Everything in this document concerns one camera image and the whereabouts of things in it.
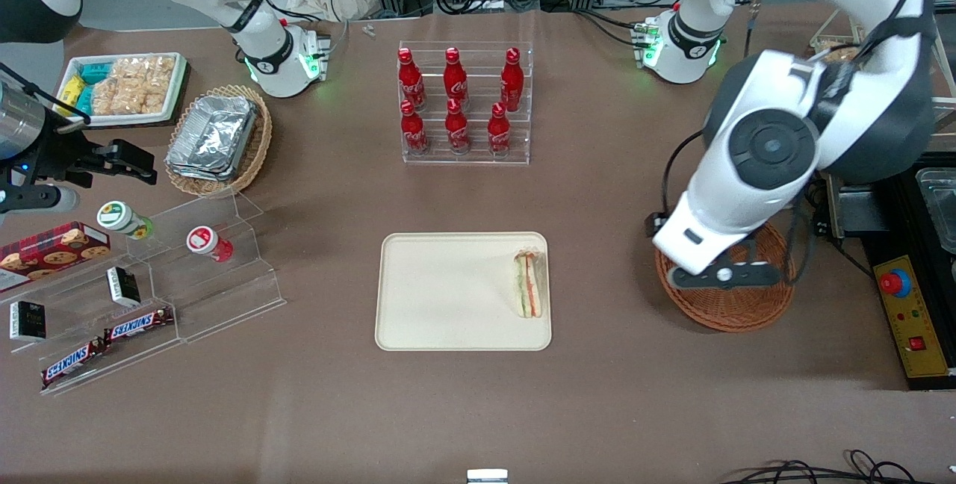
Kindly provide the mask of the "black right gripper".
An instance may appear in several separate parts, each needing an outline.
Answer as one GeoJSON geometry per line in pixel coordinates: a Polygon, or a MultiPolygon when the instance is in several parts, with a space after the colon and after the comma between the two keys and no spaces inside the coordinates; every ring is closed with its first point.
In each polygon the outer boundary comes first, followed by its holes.
{"type": "Polygon", "coordinates": [[[59,134],[57,129],[43,126],[37,139],[25,147],[3,140],[3,214],[74,211],[81,201],[78,189],[92,187],[93,174],[131,177],[151,187],[157,184],[150,152],[126,140],[99,145],[79,131],[59,134]]]}

